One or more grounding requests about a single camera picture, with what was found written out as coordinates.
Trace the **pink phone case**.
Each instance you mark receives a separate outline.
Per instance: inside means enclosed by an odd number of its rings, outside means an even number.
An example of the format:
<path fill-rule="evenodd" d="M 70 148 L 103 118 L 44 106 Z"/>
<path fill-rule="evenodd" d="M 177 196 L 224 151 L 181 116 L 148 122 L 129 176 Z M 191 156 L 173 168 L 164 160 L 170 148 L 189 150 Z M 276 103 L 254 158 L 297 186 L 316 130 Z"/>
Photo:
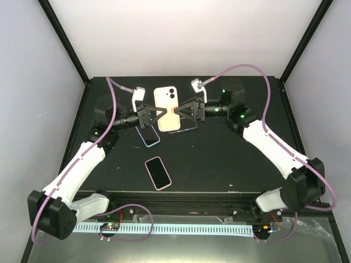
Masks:
<path fill-rule="evenodd" d="M 178 107 L 178 92 L 176 87 L 159 87 L 154 89 L 155 106 L 165 111 L 156 111 L 158 129 L 161 132 L 173 132 L 180 129 L 180 116 L 174 113 Z"/>

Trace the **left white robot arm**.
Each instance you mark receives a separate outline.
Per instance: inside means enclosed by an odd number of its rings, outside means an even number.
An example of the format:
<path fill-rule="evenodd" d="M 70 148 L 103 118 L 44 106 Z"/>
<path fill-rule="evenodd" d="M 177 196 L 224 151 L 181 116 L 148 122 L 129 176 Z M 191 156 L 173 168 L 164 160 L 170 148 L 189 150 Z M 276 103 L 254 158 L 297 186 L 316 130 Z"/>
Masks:
<path fill-rule="evenodd" d="M 74 158 L 41 192 L 32 191 L 27 198 L 34 243 L 40 244 L 36 238 L 38 230 L 63 240 L 84 220 L 93 216 L 111 219 L 117 214 L 117 204 L 104 191 L 79 201 L 73 199 L 94 168 L 114 148 L 120 129 L 146 128 L 167 113 L 166 108 L 153 105 L 134 103 L 133 107 L 118 113 L 114 94 L 97 100 L 92 128 Z"/>

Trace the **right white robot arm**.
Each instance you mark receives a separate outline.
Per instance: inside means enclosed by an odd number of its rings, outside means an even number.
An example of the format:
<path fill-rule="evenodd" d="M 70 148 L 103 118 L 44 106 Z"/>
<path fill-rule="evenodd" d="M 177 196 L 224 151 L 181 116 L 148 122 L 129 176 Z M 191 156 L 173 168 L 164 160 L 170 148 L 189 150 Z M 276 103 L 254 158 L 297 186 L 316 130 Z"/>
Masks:
<path fill-rule="evenodd" d="M 325 193 L 323 162 L 294 150 L 246 107 L 245 89 L 239 80 L 224 80 L 218 100 L 207 98 L 205 84 L 199 79 L 193 80 L 191 85 L 202 96 L 181 103 L 174 112 L 193 122 L 223 116 L 229 129 L 260 150 L 284 178 L 281 187 L 256 197 L 256 203 L 249 207 L 252 219 L 261 221 L 270 211 L 278 209 L 299 212 Z"/>

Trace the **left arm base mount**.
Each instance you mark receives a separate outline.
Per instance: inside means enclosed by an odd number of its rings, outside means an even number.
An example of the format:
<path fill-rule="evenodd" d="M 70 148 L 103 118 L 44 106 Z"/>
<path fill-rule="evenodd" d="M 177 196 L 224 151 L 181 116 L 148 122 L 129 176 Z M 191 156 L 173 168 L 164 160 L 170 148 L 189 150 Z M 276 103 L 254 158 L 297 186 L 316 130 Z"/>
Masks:
<path fill-rule="evenodd" d="M 93 218 L 104 218 L 104 219 L 112 219 L 112 220 L 123 220 L 126 219 L 130 215 L 130 210 L 134 211 L 135 206 L 127 206 L 125 208 L 119 209 L 119 210 L 111 210 L 111 211 L 106 211 L 100 214 L 92 215 L 88 219 L 93 219 Z"/>

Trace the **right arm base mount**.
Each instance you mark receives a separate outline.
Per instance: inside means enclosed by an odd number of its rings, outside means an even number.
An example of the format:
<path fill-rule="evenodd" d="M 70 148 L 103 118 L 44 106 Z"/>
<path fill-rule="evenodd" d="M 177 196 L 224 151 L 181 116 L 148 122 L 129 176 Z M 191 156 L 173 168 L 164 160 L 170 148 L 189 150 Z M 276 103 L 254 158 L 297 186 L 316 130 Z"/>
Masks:
<path fill-rule="evenodd" d="M 272 215 L 277 216 L 279 209 L 262 211 L 254 202 L 237 202 L 231 205 L 231 215 L 236 222 L 270 223 Z"/>

